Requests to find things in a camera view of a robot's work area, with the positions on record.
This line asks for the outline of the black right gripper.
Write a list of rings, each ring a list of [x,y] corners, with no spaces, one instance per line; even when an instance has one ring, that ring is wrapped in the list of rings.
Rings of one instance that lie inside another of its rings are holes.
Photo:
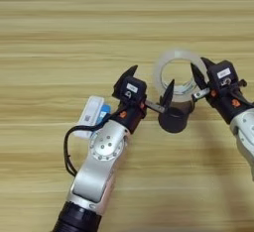
[[[202,58],[206,69],[214,66],[208,58]],[[232,119],[240,113],[254,108],[254,103],[249,102],[241,91],[241,87],[247,85],[244,79],[232,81],[229,78],[224,80],[205,79],[206,71],[200,70],[195,64],[190,64],[193,79],[200,90],[208,88],[209,91],[204,95],[208,104],[217,110],[224,121],[229,124]]]

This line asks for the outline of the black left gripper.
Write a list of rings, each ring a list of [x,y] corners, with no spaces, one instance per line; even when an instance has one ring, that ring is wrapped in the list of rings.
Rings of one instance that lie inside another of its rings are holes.
[[[113,97],[120,97],[120,90],[124,79],[127,76],[133,76],[137,68],[138,65],[133,65],[120,76],[113,86]],[[166,108],[171,105],[173,99],[174,86],[175,81],[172,80],[164,95],[160,97],[160,105],[148,100],[146,95],[143,95],[138,99],[122,98],[117,111],[112,116],[112,119],[124,126],[131,134],[133,134],[140,121],[146,117],[147,109],[154,110],[158,113],[164,113],[166,111]]]

